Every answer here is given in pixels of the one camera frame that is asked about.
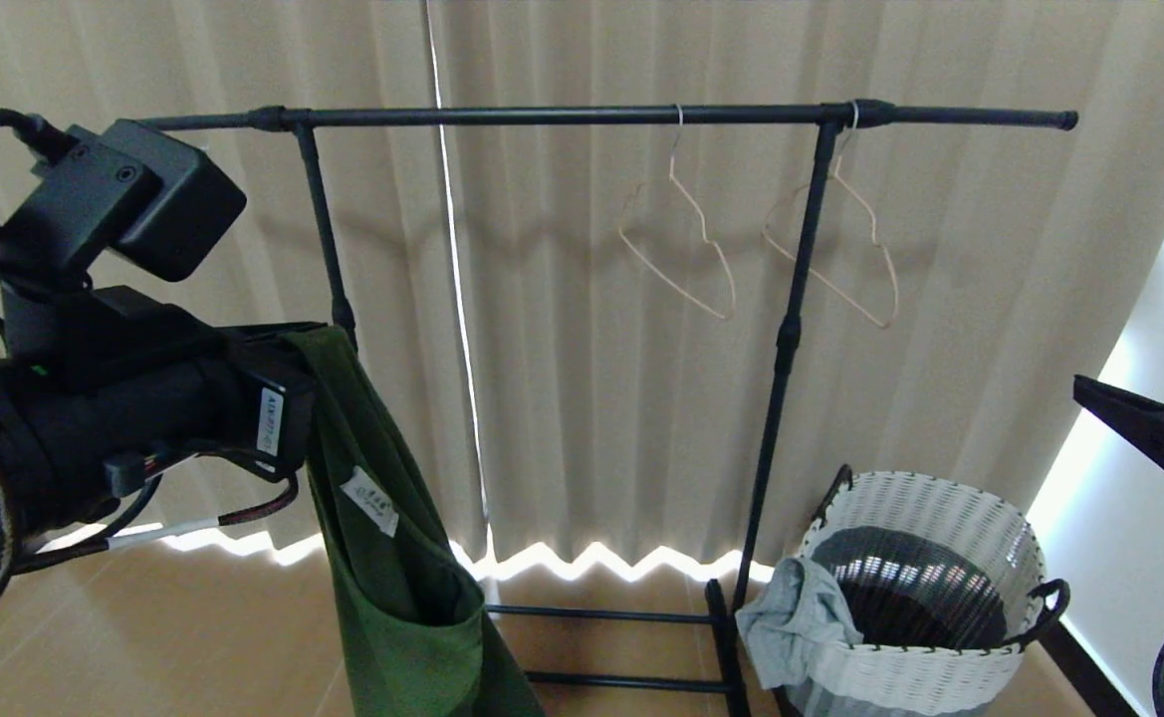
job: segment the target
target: black metal clothes rack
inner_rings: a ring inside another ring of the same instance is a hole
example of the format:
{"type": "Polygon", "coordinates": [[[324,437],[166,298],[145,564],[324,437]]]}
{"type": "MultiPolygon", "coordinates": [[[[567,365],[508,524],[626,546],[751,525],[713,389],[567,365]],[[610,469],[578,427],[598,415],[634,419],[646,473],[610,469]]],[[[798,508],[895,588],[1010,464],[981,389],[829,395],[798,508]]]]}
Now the black metal clothes rack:
{"type": "Polygon", "coordinates": [[[709,625],[719,661],[719,680],[676,680],[596,675],[573,672],[527,672],[537,682],[569,686],[612,686],[721,694],[726,698],[731,717],[748,717],[745,681],[740,676],[737,653],[737,630],[733,613],[746,598],[750,567],[754,559],[754,542],[759,537],[762,504],[768,492],[776,436],[781,430],[786,388],[795,362],[795,352],[802,336],[802,304],[808,289],[810,258],[816,241],[816,228],[822,214],[824,185],[826,185],[833,144],[845,128],[876,128],[892,123],[936,123],[936,126],[998,126],[1022,128],[1060,128],[1070,130],[1078,123],[1078,113],[1060,111],[1045,113],[1032,109],[981,109],[965,107],[897,107],[890,101],[852,100],[824,105],[669,105],[669,106],[603,106],[603,107],[462,107],[462,108],[393,108],[393,109],[294,109],[279,106],[261,107],[239,114],[199,114],[199,116],[155,118],[144,120],[150,127],[166,132],[208,130],[208,128],[255,128],[272,133],[291,133],[298,140],[299,152],[306,169],[307,185],[317,218],[320,248],[326,264],[332,294],[332,317],[355,341],[355,313],[347,300],[341,281],[339,254],[334,248],[334,230],[329,204],[320,171],[320,157],[314,140],[315,128],[362,127],[501,127],[501,126],[676,126],[676,123],[809,123],[817,126],[812,176],[808,190],[808,205],[803,211],[795,274],[789,283],[789,300],[785,319],[776,331],[776,360],[773,370],[772,395],[764,421],[762,443],[754,471],[750,516],[746,521],[745,544],[740,552],[740,568],[731,606],[723,596],[717,580],[707,582],[704,616],[693,613],[629,612],[613,610],[572,610],[559,608],[513,606],[490,604],[490,612],[508,616],[594,618],[594,620],[632,620],[709,625]]]}

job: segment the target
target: beige curtain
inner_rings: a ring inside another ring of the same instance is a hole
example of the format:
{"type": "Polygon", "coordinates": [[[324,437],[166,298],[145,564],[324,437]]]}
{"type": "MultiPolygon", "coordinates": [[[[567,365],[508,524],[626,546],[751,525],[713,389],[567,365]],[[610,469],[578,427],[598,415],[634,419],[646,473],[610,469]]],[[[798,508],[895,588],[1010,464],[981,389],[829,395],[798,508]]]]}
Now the beige curtain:
{"type": "MultiPolygon", "coordinates": [[[[419,3],[136,0],[0,1],[0,106],[102,132],[116,118],[263,105],[434,105],[419,3]]],[[[182,135],[243,187],[249,208],[204,267],[164,285],[118,258],[99,286],[129,283],[211,324],[329,319],[329,291],[292,136],[182,135]]],[[[434,128],[317,133],[367,368],[413,446],[455,539],[482,551],[485,525],[455,318],[445,186],[434,128]]],[[[0,136],[0,214],[34,186],[30,158],[0,136]]],[[[150,517],[208,517],[276,494],[205,460],[170,475],[150,517]]],[[[248,534],[258,525],[241,527],[248,534]]],[[[317,532],[313,510],[265,526],[277,546],[317,532]]]]}
{"type": "MultiPolygon", "coordinates": [[[[1164,236],[1164,3],[435,3],[445,105],[812,104],[1077,108],[1077,132],[892,127],[846,176],[878,208],[903,306],[873,329],[809,286],[760,558],[805,525],[842,462],[913,469],[1027,506],[1164,236]]],[[[604,541],[712,560],[740,545],[792,264],[764,214],[814,130],[452,128],[483,478],[499,556],[604,541]]],[[[778,214],[792,242],[796,213],[778,214]]],[[[831,190],[814,265],[882,313],[865,218],[831,190]]]]}

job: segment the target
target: white label sticker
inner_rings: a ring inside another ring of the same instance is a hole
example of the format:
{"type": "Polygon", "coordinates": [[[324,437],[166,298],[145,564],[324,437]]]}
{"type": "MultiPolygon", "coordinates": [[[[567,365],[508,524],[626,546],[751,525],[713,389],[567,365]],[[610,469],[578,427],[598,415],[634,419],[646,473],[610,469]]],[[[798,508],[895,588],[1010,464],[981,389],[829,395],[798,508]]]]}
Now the white label sticker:
{"type": "Polygon", "coordinates": [[[388,537],[396,537],[396,525],[399,525],[400,516],[396,512],[396,505],[359,466],[350,473],[350,481],[341,485],[341,490],[353,503],[376,523],[377,530],[383,531],[388,537]]]}
{"type": "Polygon", "coordinates": [[[263,395],[258,396],[258,439],[255,440],[255,448],[276,455],[281,448],[281,417],[285,409],[285,397],[275,390],[263,386],[263,395]]]}

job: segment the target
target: white wall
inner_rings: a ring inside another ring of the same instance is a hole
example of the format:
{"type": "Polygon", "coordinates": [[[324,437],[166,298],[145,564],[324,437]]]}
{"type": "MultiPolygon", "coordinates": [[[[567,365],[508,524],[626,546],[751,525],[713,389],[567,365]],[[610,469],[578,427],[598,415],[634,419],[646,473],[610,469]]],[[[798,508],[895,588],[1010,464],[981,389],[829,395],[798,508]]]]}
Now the white wall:
{"type": "MultiPolygon", "coordinates": [[[[1164,403],[1164,248],[1100,381],[1164,403]]],[[[1070,630],[1150,714],[1164,639],[1164,471],[1083,412],[1029,518],[1050,574],[1072,582],[1070,630]]]]}

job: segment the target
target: tile floor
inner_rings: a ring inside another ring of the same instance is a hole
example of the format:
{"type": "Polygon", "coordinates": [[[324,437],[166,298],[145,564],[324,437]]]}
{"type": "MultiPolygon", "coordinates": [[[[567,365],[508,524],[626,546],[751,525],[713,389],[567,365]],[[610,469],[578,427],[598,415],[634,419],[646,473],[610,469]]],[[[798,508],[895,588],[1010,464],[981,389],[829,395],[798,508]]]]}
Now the tile floor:
{"type": "MultiPolygon", "coordinates": [[[[504,603],[703,611],[700,582],[660,568],[630,584],[596,569],[565,582],[541,568],[499,585],[504,603]]],[[[708,627],[501,617],[535,670],[717,679],[708,627]]],[[[775,716],[748,673],[755,717],[775,716]]],[[[349,717],[324,553],[290,567],[219,548],[98,555],[16,577],[0,603],[0,716],[349,717]]],[[[540,686],[554,717],[723,717],[722,697],[540,686]]],[[[1091,716],[1041,649],[991,717],[1091,716]]]]}

